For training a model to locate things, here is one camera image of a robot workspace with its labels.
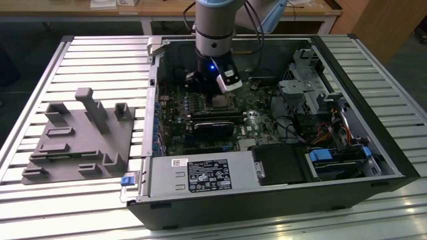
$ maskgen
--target wooden table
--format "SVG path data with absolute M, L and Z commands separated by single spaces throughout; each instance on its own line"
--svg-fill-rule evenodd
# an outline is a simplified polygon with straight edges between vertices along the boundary
M 336 0 L 344 13 L 332 34 L 356 34 L 385 64 L 427 15 L 425 0 Z
M 150 22 L 182 21 L 182 11 L 193 0 L 138 0 L 136 6 L 90 11 L 89 0 L 0 0 L 0 22 L 132 22 L 141 23 L 144 35 L 152 35 Z M 293 9 L 288 7 L 280 21 L 321 22 L 319 34 L 328 34 L 341 10 L 333 10 L 324 0 L 313 0 Z M 194 20 L 194 8 L 188 21 Z

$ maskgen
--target slotted aluminum platform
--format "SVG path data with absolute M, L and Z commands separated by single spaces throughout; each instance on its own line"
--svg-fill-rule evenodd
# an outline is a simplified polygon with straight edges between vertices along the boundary
M 117 102 L 136 108 L 128 170 L 140 168 L 150 69 L 148 37 L 74 37 L 61 42 L 56 50 L 1 148 L 0 239 L 427 238 L 425 113 L 357 40 L 345 35 L 321 38 L 421 175 L 417 181 L 395 192 L 373 196 L 351 209 L 168 231 L 146 230 L 125 209 L 118 178 L 20 184 L 48 121 L 42 111 L 56 101 L 64 101 L 68 109 L 82 109 L 73 99 L 73 91 L 81 87 L 93 89 L 93 98 L 101 100 L 105 108 Z M 339 91 L 327 72 L 325 76 Z

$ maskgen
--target motherboard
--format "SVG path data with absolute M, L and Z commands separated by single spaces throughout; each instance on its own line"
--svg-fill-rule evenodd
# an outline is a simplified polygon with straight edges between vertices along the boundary
M 206 97 L 174 86 L 158 95 L 165 155 L 245 151 L 280 142 L 269 113 L 271 91 L 245 82 L 224 95 Z

